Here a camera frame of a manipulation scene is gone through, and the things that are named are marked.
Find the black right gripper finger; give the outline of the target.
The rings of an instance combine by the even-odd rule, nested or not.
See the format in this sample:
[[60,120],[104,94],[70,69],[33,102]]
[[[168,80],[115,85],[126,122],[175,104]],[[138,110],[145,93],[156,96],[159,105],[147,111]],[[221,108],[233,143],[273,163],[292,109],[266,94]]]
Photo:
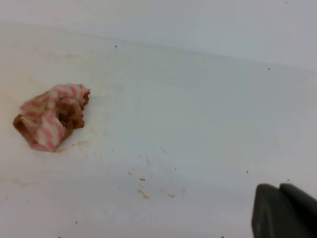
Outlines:
[[251,226],[255,238],[316,238],[317,200],[290,183],[259,184]]

